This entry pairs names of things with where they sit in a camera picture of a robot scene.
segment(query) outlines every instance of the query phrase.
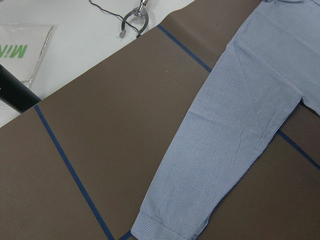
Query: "white table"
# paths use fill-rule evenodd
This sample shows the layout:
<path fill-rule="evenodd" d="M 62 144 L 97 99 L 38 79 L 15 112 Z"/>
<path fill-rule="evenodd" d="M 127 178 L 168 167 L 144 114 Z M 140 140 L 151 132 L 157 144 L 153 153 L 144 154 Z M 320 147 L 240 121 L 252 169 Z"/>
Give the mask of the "white table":
<path fill-rule="evenodd" d="M 92 2 L 124 17 L 140 0 Z M 146 31 L 191 2 L 193 0 L 149 0 L 146 8 L 150 19 Z M 144 19 L 130 17 L 128 22 L 140 29 Z M 123 48 L 137 35 L 126 26 L 126 36 L 121 39 L 121 21 L 102 13 L 89 0 L 0 0 L 0 23 L 55 25 L 51 43 L 31 87 L 41 99 Z M 9 107 L 1 108 L 0 127 L 18 115 Z"/>

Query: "black tube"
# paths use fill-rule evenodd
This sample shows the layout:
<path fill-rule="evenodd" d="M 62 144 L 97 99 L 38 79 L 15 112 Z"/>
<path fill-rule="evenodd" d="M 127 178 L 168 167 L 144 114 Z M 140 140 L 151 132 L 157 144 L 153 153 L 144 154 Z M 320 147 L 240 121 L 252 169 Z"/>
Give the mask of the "black tube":
<path fill-rule="evenodd" d="M 20 113 L 41 101 L 29 88 L 0 64 L 0 99 Z"/>

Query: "brown mat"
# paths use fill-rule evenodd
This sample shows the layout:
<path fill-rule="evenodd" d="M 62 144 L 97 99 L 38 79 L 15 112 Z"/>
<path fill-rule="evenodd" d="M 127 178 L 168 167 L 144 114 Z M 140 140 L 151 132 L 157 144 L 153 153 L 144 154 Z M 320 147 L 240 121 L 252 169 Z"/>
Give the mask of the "brown mat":
<path fill-rule="evenodd" d="M 161 26 L 212 68 L 259 3 L 196 0 Z M 39 104 L 114 239 L 130 230 L 208 74 L 156 27 Z M 198 239 L 318 239 L 320 171 L 307 157 L 319 163 L 319 129 L 298 106 L 281 128 L 292 142 L 275 136 Z M 34 109 L 0 136 L 0 239 L 107 239 Z"/>

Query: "black wire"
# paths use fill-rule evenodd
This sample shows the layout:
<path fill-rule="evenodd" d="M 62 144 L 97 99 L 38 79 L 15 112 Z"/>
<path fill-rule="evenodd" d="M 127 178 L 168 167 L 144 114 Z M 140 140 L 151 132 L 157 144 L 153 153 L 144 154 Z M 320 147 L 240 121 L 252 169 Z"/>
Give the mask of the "black wire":
<path fill-rule="evenodd" d="M 124 19 L 122 16 L 120 16 L 119 14 L 115 14 L 115 13 L 113 13 L 113 12 L 110 12 L 110 11 L 108 11 L 108 10 L 105 10 L 105 9 L 103 9 L 102 7 L 100 7 L 99 5 L 97 5 L 97 4 L 95 4 L 95 3 L 93 3 L 91 0 L 89 0 L 89 2 L 92 4 L 92 5 L 94 5 L 94 6 L 96 6 L 97 8 L 99 8 L 101 11 L 103 11 L 103 12 L 106 12 L 106 13 L 108 13 L 108 14 L 111 14 L 111 15 L 114 15 L 114 16 L 116 16 L 116 17 L 118 17 L 118 18 L 121 18 L 122 20 Z M 137 33 L 139 33 L 139 30 L 135 27 L 135 26 L 132 26 L 130 23 L 128 23 L 127 21 L 125 22 L 126 24 L 128 24 L 131 28 L 133 28 L 134 30 L 136 30 L 136 32 Z"/>

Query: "blue tape line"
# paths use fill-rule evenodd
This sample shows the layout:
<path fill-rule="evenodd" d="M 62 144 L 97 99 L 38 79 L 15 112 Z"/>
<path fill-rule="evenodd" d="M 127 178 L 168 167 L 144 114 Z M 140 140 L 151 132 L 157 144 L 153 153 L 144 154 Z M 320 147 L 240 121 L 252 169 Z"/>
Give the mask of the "blue tape line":
<path fill-rule="evenodd" d="M 131 231 L 128 231 L 125 235 L 119 238 L 119 240 L 127 240 L 132 236 Z"/>
<path fill-rule="evenodd" d="M 51 140 L 53 141 L 56 149 L 58 150 L 60 156 L 62 157 L 64 164 L 66 165 L 66 167 L 68 168 L 70 174 L 72 175 L 76 185 L 78 186 L 79 190 L 81 191 L 84 199 L 86 200 L 86 202 L 88 203 L 92 213 L 94 214 L 96 220 L 98 221 L 98 223 L 100 224 L 104 234 L 106 235 L 106 237 L 109 240 L 115 240 L 114 237 L 112 236 L 110 230 L 108 229 L 105 221 L 103 220 L 103 218 L 101 217 L 100 213 L 98 212 L 94 202 L 92 201 L 92 199 L 90 198 L 87 190 L 85 189 L 85 186 L 82 184 L 82 182 L 80 181 L 80 178 L 78 177 L 76 171 L 74 170 L 74 168 L 72 167 L 67 155 L 65 154 L 63 148 L 61 147 L 60 143 L 58 142 L 55 134 L 53 133 L 52 129 L 50 128 L 47 120 L 45 119 L 45 116 L 43 115 L 43 113 L 41 112 L 40 108 L 36 105 L 34 106 L 36 113 L 38 114 L 43 126 L 45 127 L 46 131 L 48 132 Z"/>
<path fill-rule="evenodd" d="M 176 39 L 170 32 L 168 32 L 163 26 L 157 26 L 165 35 L 167 35 L 172 41 L 174 41 L 182 50 L 184 50 L 190 57 L 192 57 L 197 63 L 199 63 L 205 70 L 211 73 L 212 69 L 205 64 L 199 57 L 197 57 L 192 51 L 190 51 L 185 45 L 183 45 L 178 39 Z"/>
<path fill-rule="evenodd" d="M 306 154 L 294 141 L 290 139 L 283 131 L 278 130 L 277 133 L 286 140 L 295 150 L 297 150 L 302 156 L 304 156 L 313 166 L 315 166 L 318 170 L 320 170 L 320 166 Z"/>

